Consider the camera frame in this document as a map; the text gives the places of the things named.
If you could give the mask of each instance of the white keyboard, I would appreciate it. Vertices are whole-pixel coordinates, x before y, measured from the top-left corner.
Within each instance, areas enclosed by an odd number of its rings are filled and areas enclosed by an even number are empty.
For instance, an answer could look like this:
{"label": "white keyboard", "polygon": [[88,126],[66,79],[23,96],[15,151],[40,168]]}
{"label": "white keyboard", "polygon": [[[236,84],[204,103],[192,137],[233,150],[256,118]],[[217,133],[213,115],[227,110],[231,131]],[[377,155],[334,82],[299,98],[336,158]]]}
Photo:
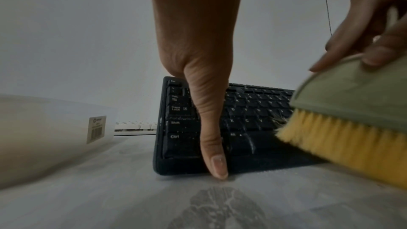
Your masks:
{"label": "white keyboard", "polygon": [[157,123],[153,122],[121,122],[116,123],[115,136],[155,135]]}

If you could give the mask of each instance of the table surface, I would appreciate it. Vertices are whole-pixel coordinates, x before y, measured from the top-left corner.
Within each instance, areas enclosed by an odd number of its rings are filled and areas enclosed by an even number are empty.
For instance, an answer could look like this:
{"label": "table surface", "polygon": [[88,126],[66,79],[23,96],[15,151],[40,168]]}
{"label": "table surface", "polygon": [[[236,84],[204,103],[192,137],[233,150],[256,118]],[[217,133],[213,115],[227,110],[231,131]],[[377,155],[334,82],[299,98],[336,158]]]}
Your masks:
{"label": "table surface", "polygon": [[406,228],[407,192],[321,164],[164,177],[155,136],[114,141],[41,179],[0,191],[0,228]]}

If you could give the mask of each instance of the barcode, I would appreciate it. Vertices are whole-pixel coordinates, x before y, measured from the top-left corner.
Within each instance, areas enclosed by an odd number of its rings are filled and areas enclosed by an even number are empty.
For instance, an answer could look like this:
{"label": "barcode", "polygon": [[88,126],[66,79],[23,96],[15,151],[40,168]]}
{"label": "barcode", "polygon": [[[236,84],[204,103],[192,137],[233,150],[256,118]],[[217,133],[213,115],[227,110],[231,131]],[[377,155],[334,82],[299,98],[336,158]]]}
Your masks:
{"label": "barcode", "polygon": [[98,127],[96,129],[92,130],[92,134],[90,136],[90,140],[95,140],[97,138],[99,138],[102,135],[102,127]]}

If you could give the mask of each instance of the black keyboard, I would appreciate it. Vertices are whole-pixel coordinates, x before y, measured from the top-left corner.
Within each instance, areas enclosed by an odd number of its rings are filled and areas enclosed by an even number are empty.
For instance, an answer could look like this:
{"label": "black keyboard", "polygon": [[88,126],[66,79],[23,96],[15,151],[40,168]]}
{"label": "black keyboard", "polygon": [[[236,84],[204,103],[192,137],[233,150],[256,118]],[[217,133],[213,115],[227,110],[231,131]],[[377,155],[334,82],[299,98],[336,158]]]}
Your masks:
{"label": "black keyboard", "polygon": [[[292,90],[229,84],[220,119],[229,174],[324,162],[283,143],[275,129],[289,118]],[[201,123],[185,80],[164,77],[153,167],[160,175],[208,173],[201,155]]]}

